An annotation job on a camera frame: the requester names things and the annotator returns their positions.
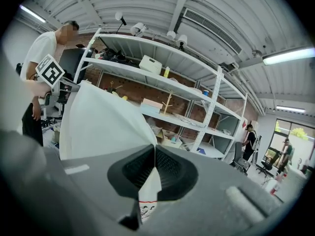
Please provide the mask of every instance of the window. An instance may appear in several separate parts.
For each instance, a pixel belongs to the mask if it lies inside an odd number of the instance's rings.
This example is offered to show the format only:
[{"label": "window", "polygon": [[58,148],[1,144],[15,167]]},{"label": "window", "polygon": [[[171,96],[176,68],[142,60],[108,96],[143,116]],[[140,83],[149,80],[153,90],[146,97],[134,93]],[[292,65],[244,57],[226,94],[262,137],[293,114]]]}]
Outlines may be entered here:
[{"label": "window", "polygon": [[[291,164],[296,169],[303,166],[306,160],[310,159],[314,147],[315,129],[300,124],[292,123],[278,119],[269,148],[267,149],[263,160],[270,162],[277,153],[280,153],[284,147],[284,140],[289,138],[293,147]],[[282,162],[283,156],[280,156],[273,166],[278,168]]]}]

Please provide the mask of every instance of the air conditioning vent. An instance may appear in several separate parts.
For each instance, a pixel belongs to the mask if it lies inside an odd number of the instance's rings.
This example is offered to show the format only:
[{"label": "air conditioning vent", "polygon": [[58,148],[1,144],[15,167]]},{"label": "air conditioning vent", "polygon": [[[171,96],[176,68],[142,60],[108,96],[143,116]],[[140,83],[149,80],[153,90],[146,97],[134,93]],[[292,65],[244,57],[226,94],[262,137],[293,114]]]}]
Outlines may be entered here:
[{"label": "air conditioning vent", "polygon": [[203,16],[199,15],[198,13],[187,8],[184,13],[184,18],[192,20],[195,23],[203,26],[207,30],[214,33],[216,36],[222,39],[226,44],[228,44],[237,54],[240,54],[240,52],[242,51],[242,48],[229,35],[227,35],[219,27],[217,27],[215,24],[213,24],[212,22],[210,22],[208,19],[204,18]]}]

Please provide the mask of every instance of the pink box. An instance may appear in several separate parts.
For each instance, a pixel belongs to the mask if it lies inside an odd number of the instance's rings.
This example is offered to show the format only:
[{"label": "pink box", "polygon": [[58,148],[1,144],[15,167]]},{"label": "pink box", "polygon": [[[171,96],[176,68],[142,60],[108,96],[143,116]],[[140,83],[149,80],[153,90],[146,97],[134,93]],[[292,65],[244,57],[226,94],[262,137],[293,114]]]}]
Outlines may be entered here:
[{"label": "pink box", "polygon": [[156,107],[156,108],[159,108],[159,109],[162,109],[162,107],[163,107],[163,104],[152,101],[152,100],[148,100],[146,98],[143,99],[143,103],[150,105],[150,106],[153,106],[153,107]]}]

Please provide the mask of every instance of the red line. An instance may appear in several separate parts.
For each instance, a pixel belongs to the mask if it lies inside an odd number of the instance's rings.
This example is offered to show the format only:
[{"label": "red line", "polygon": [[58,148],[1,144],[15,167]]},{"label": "red line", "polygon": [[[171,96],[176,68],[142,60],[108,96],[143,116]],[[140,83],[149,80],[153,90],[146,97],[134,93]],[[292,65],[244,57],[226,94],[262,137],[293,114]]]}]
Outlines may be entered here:
[{"label": "red line", "polygon": [[155,202],[157,202],[157,200],[156,201],[139,201],[139,203],[155,203]]}]

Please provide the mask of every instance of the white t-shirt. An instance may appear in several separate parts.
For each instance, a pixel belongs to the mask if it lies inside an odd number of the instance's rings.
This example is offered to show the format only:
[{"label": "white t-shirt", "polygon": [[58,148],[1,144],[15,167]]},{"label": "white t-shirt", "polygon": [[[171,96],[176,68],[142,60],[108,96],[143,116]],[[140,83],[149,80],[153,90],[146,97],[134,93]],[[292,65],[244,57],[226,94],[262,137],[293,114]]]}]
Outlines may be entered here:
[{"label": "white t-shirt", "polygon": [[26,72],[29,62],[35,62],[39,64],[47,54],[54,56],[56,47],[57,41],[53,31],[45,32],[39,36],[31,45],[29,52],[24,59],[20,75],[22,80],[26,80]]}]

